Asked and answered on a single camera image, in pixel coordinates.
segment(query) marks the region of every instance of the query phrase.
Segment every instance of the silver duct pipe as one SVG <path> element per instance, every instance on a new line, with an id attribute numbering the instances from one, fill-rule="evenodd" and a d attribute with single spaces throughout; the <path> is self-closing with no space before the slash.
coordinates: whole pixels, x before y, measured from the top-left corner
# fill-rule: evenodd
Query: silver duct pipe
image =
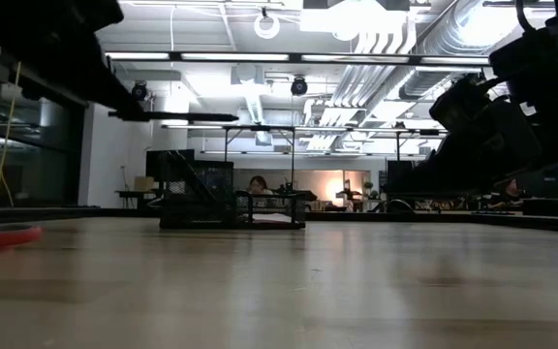
<path id="1" fill-rule="evenodd" d="M 254 124 L 264 123 L 264 110 L 262 109 L 262 100 L 259 94 L 248 94 L 245 97 L 247 102 L 247 110 L 251 114 L 251 121 Z"/>
<path id="2" fill-rule="evenodd" d="M 355 53 L 363 53 L 366 41 L 367 33 L 358 34 L 358 44 L 356 44 Z M 349 65 L 346 67 L 339 84 L 335 87 L 335 92 L 333 92 L 333 95 L 330 98 L 330 102 L 333 106 L 337 106 L 341 103 L 346 88 L 348 88 L 348 86 L 350 86 L 350 82 L 355 79 L 354 74 L 358 71 L 360 71 L 360 66 Z"/>
<path id="3" fill-rule="evenodd" d="M 367 39 L 365 40 L 365 49 L 363 50 L 364 53 L 380 53 L 380 52 L 376 52 L 375 50 L 373 50 L 374 48 L 379 48 L 380 46 L 377 45 L 377 42 L 379 40 L 383 39 L 383 34 L 380 35 L 381 39 L 378 39 L 379 35 L 377 33 L 369 33 L 367 34 Z M 369 66 L 358 66 L 357 67 L 357 72 L 355 74 L 355 80 L 351 83 L 350 87 L 348 88 L 348 90 L 346 91 L 346 93 L 344 93 L 344 96 L 342 99 L 339 100 L 339 103 L 345 107 L 349 107 L 350 106 L 350 97 L 353 95 L 353 93 L 355 93 L 355 90 L 357 89 L 357 87 L 360 86 L 360 83 L 362 80 L 365 79 L 365 77 L 367 77 L 367 73 L 369 72 Z"/>
<path id="4" fill-rule="evenodd" d="M 417 41 L 417 27 L 415 26 L 415 20 L 411 17 L 407 18 L 406 35 L 403 37 L 406 39 L 402 42 L 402 37 L 398 37 L 397 33 L 394 33 L 393 41 L 387 48 L 386 53 L 408 53 L 411 49 L 413 49 L 413 46 Z M 376 93 L 380 85 L 394 69 L 394 67 L 389 66 L 377 66 L 376 68 L 376 73 L 372 75 L 372 79 L 368 83 L 367 88 L 355 97 L 355 105 L 359 107 L 365 105 L 367 100 L 369 100 L 372 95 Z"/>
<path id="5" fill-rule="evenodd" d="M 473 11 L 481 11 L 484 0 L 460 0 L 445 15 L 432 32 L 416 47 L 416 54 L 481 54 L 496 43 L 471 45 L 462 38 L 462 25 L 470 19 Z M 414 68 L 395 69 L 392 77 L 402 80 L 406 74 L 412 76 L 400 89 L 404 99 L 419 99 L 425 96 L 434 86 L 444 80 L 449 73 L 416 72 Z"/>

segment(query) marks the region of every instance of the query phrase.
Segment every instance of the red frisbee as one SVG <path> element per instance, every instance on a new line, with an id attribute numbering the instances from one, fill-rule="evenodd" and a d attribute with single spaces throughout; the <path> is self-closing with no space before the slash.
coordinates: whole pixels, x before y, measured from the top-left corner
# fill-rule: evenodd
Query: red frisbee
<path id="1" fill-rule="evenodd" d="M 43 229 L 41 227 L 25 224 L 2 224 L 0 225 L 0 248 L 35 241 L 40 238 L 42 233 Z"/>

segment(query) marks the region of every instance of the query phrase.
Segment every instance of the glass window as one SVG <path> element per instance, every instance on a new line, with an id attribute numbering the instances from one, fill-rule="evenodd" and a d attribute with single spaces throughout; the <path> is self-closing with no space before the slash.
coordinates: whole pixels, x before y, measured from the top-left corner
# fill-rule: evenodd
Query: glass window
<path id="1" fill-rule="evenodd" d="M 15 96 L 15 114 L 11 123 L 14 136 L 26 137 L 45 145 L 73 149 L 77 146 L 80 131 L 74 124 L 82 122 L 73 120 L 75 115 L 70 109 L 64 108 L 47 98 L 21 93 L 20 87 L 5 84 L 1 89 L 0 130 L 8 124 L 10 105 Z"/>
<path id="2" fill-rule="evenodd" d="M 0 153 L 4 139 L 0 138 Z M 62 206 L 76 204 L 74 183 L 78 164 L 73 155 L 44 149 L 26 143 L 8 141 L 4 177 L 15 206 Z M 9 204 L 8 195 L 0 189 L 0 206 Z"/>

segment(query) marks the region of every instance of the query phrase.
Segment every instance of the black equipment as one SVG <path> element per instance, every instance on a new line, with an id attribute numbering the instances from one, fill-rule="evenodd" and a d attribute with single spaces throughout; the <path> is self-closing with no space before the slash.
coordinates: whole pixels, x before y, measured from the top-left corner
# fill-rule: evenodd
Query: black equipment
<path id="1" fill-rule="evenodd" d="M 0 0 L 2 57 L 22 61 L 79 98 L 116 110 L 123 120 L 149 121 L 156 114 L 143 112 L 139 103 L 147 90 L 139 85 L 131 94 L 120 83 L 94 34 L 122 19 L 116 0 Z M 179 118 L 197 121 L 194 115 Z"/>
<path id="2" fill-rule="evenodd" d="M 131 90 L 133 98 L 137 102 L 143 102 L 147 98 L 147 82 L 146 81 L 136 81 L 133 90 Z"/>
<path id="3" fill-rule="evenodd" d="M 172 150 L 148 150 L 145 152 L 145 176 L 154 177 L 156 181 L 160 181 L 164 154 Z M 195 160 L 195 149 L 177 150 L 186 161 Z"/>
<path id="4" fill-rule="evenodd" d="M 487 192 L 493 183 L 558 163 L 557 16 L 532 28 L 517 6 L 522 37 L 490 54 L 497 76 L 467 75 L 430 109 L 449 131 L 439 149 L 385 191 L 401 197 L 436 197 Z M 510 94 L 491 100 L 487 92 L 505 82 Z M 520 105 L 533 106 L 525 115 Z"/>
<path id="5" fill-rule="evenodd" d="M 290 88 L 293 96 L 302 96 L 307 93 L 307 82 L 304 77 L 295 77 Z"/>

